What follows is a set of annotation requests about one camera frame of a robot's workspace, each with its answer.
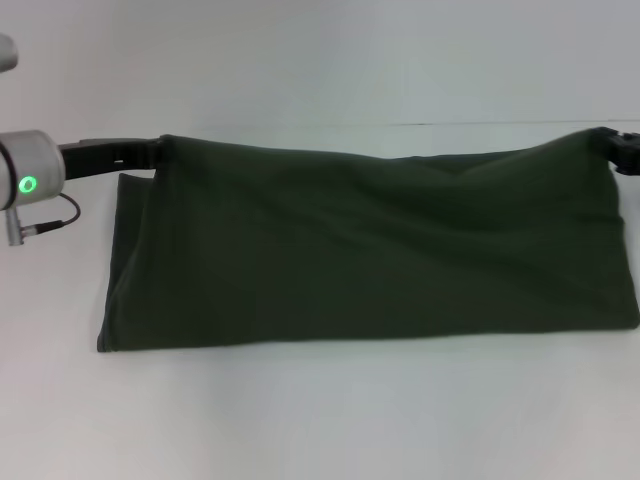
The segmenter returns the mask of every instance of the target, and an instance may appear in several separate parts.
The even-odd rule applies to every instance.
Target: white wall
[[[385,157],[640,131],[631,0],[2,0],[0,131]],[[621,178],[634,273],[640,180]],[[637,479],[636,332],[101,355],[116,176],[3,244],[0,478]],[[22,209],[25,223],[69,214]]]

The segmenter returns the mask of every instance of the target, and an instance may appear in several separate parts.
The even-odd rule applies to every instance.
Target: dark green cloth
[[[590,132],[395,160],[163,137],[120,177],[101,351],[630,329]]]

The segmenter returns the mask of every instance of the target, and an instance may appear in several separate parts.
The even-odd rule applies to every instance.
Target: gray cylindrical joint
[[[0,33],[0,73],[16,68],[18,65],[18,50],[11,37]]]
[[[64,161],[47,134],[37,130],[0,133],[0,147],[4,163],[0,164],[0,200],[6,202],[0,210],[48,200],[62,191]]]

